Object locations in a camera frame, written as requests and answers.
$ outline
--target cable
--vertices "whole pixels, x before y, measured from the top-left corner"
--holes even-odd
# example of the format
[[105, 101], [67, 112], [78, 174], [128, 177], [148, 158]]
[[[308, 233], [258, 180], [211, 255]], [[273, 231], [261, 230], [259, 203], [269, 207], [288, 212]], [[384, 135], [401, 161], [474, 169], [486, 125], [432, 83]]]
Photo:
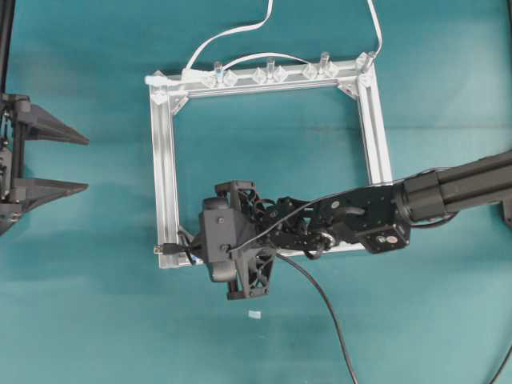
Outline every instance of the cable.
[[499, 375], [502, 373], [503, 368], [505, 368], [505, 365], [509, 361], [511, 355], [512, 355], [512, 346], [510, 346], [509, 351], [506, 353], [506, 356], [502, 361], [502, 364], [499, 366], [498, 370], [494, 374], [493, 378], [490, 380], [489, 384], [495, 384], [497, 382]]
[[370, 8], [371, 20], [374, 23], [375, 34], [377, 35], [377, 42], [378, 42], [377, 50], [375, 51], [375, 54], [374, 54], [374, 60], [375, 60], [377, 58], [378, 54], [380, 54], [381, 49], [382, 49], [382, 29], [381, 29], [381, 24], [378, 21], [378, 15], [377, 15], [377, 11], [375, 9], [375, 4], [374, 4], [373, 0], [367, 0], [367, 2], [368, 2], [368, 7]]
[[294, 262], [293, 260], [281, 255], [281, 254], [276, 254], [276, 257], [277, 258], [280, 258], [281, 260], [283, 260], [284, 262], [287, 262], [288, 264], [290, 264], [293, 268], [295, 268], [296, 270], [298, 270], [301, 274], [303, 274], [309, 281], [311, 284], [313, 284], [313, 286], [317, 289], [317, 291], [320, 293], [320, 295], [322, 296], [323, 298], [323, 301], [326, 303], [327, 305], [327, 308], [329, 309], [329, 312], [330, 312], [330, 316], [333, 318], [333, 322], [334, 322], [334, 326], [336, 327], [336, 333], [338, 334], [338, 340], [339, 340], [339, 344], [340, 344], [340, 347], [342, 348], [342, 353], [343, 353], [343, 358], [345, 359], [345, 364], [346, 364], [346, 368], [348, 369], [349, 371], [349, 374], [350, 374], [350, 378], [352, 378], [352, 383], [353, 384], [358, 384], [358, 378], [356, 377], [355, 375], [355, 371], [354, 371], [354, 368], [352, 367], [352, 361], [350, 360], [350, 356], [349, 356], [349, 351], [348, 349], [346, 348], [346, 344], [345, 344], [345, 339], [343, 337], [343, 332], [342, 332], [342, 325], [340, 323], [340, 321], [338, 320], [338, 316], [336, 315], [336, 313], [334, 312], [334, 308], [332, 307], [332, 305], [330, 304], [330, 301], [326, 295], [326, 293], [324, 292], [324, 290], [320, 287], [320, 285], [316, 282], [316, 280], [313, 278], [313, 276], [311, 276], [307, 270], [305, 270], [304, 268], [302, 268], [299, 264], [297, 264], [296, 262]]
[[291, 54], [282, 54], [280, 52], [261, 52], [259, 54], [248, 54], [247, 56], [242, 56], [240, 58], [236, 58], [232, 62], [228, 62], [226, 65], [222, 67], [223, 70], [228, 70], [232, 66], [236, 66], [241, 62], [248, 62], [250, 60], [256, 60], [257, 58], [289, 58], [291, 60], [295, 60], [297, 62], [303, 62], [304, 64], [310, 64], [307, 60], [303, 58], [298, 58]]
[[201, 52], [206, 48], [206, 46], [208, 44], [210, 44], [213, 40], [217, 39], [217, 38], [220, 38], [222, 36], [227, 36], [229, 34], [237, 34], [237, 33], [240, 33], [240, 32], [248, 32], [250, 30], [257, 30], [259, 29], [260, 27], [262, 27], [263, 25], [265, 25], [265, 23], [267, 22], [267, 20], [270, 18], [270, 16], [272, 15], [272, 8], [274, 7], [274, 0], [269, 0], [268, 3], [267, 3], [267, 6], [266, 6], [266, 15], [265, 15], [265, 18], [260, 21], [260, 22], [257, 22], [255, 24], [250, 24], [248, 26], [237, 26], [236, 28], [231, 28], [230, 30], [225, 30], [224, 32], [221, 32], [220, 34], [216, 34], [215, 36], [213, 36], [212, 38], [209, 38], [208, 40], [206, 40], [203, 44], [201, 44], [194, 52], [194, 54], [192, 54], [192, 57], [190, 58], [190, 60], [188, 61], [188, 63], [186, 64], [186, 69], [189, 70], [190, 68], [192, 68], [192, 66], [194, 65], [195, 61], [197, 60], [198, 56], [201, 54]]
[[436, 222], [429, 222], [427, 224], [411, 225], [410, 227], [415, 228], [416, 230], [429, 230], [431, 228], [437, 228], [439, 226], [444, 226], [448, 222], [451, 222], [457, 215], [458, 215], [458, 212], [456, 214], [450, 214]]
[[190, 251], [191, 251], [191, 248], [190, 248], [190, 240], [189, 238], [186, 236], [186, 234], [184, 234], [183, 232], [178, 232], [178, 236], [181, 238], [182, 242], [185, 243], [185, 255], [186, 255], [186, 258], [189, 259], [189, 263], [194, 266], [196, 264], [196, 260], [192, 257], [192, 254], [190, 254]]

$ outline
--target aluminum frame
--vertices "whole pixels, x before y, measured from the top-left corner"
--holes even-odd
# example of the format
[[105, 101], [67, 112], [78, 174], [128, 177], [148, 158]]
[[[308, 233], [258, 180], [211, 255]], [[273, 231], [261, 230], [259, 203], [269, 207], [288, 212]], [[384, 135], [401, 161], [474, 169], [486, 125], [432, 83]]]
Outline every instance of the aluminum frame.
[[[158, 244], [179, 242], [178, 232], [185, 231], [179, 224], [173, 117], [193, 98], [336, 86], [358, 104], [369, 182], [391, 182], [373, 58], [372, 54], [362, 53], [354, 60], [330, 62], [328, 56], [327, 59], [322, 56], [315, 64], [275, 68], [270, 61], [263, 69], [224, 71], [217, 66], [214, 72], [197, 71], [192, 76], [167, 77], [159, 71], [146, 76], [150, 88]], [[341, 243], [329, 252], [362, 249], [360, 244]], [[184, 254], [162, 254], [160, 246], [155, 246], [154, 252], [158, 254], [160, 268], [190, 265]], [[290, 250], [280, 253], [302, 254]]]

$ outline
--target teal surface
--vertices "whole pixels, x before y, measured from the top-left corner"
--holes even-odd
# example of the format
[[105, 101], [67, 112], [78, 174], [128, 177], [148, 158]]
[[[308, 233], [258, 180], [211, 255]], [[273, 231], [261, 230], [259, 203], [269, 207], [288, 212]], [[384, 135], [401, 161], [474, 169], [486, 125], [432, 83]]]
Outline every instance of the teal surface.
[[[276, 0], [258, 31], [218, 40], [199, 68], [240, 53], [316, 59], [371, 50], [363, 0]], [[378, 1], [378, 80], [394, 176], [512, 147], [505, 0]], [[228, 302], [203, 267], [159, 270], [147, 88], [263, 0], [18, 0], [8, 91], [90, 138], [27, 146], [27, 172], [89, 182], [0, 238], [2, 383], [349, 382], [317, 292], [280, 262], [270, 296]], [[181, 215], [197, 228], [216, 182], [312, 198], [366, 182], [355, 104], [334, 90], [193, 100], [176, 118]], [[360, 383], [484, 383], [512, 342], [512, 233], [468, 210], [408, 249], [298, 258], [339, 313]], [[248, 318], [260, 310], [261, 320]], [[501, 383], [512, 381], [512, 366]]]

